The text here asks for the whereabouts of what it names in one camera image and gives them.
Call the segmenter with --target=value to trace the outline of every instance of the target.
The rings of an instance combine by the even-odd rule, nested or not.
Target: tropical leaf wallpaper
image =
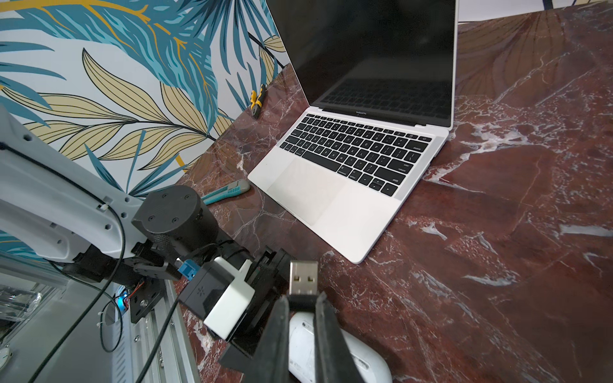
[[[0,18],[0,104],[138,198],[176,182],[289,62],[265,0],[14,0]],[[0,251],[33,254],[4,236]]]

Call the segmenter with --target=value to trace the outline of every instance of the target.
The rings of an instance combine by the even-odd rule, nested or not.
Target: marble countertop
[[[394,382],[611,381],[612,36],[607,3],[460,25],[450,139],[360,265],[255,187],[210,209],[252,254],[319,261],[341,326]],[[180,183],[246,178],[307,106],[285,68],[261,117]],[[239,382],[224,342],[183,317],[202,382]]]

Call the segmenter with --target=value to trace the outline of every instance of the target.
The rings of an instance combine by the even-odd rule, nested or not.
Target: blue utility knife
[[[204,201],[205,205],[210,205],[213,202],[217,202],[225,198],[236,197],[237,195],[243,194],[249,189],[251,189],[249,181],[238,180],[224,186],[223,188],[217,189],[216,191],[205,195],[204,197],[202,197],[202,200]]]

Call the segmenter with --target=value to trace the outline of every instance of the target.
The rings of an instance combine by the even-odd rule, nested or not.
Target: laptop
[[[267,4],[310,106],[248,178],[358,264],[453,125],[457,1]]]

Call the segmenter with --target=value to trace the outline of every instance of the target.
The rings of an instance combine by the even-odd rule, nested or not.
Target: white computer mouse
[[[289,321],[289,372],[301,383],[315,383],[315,331],[313,313],[296,313]],[[392,383],[385,360],[341,329],[357,370],[365,383]]]

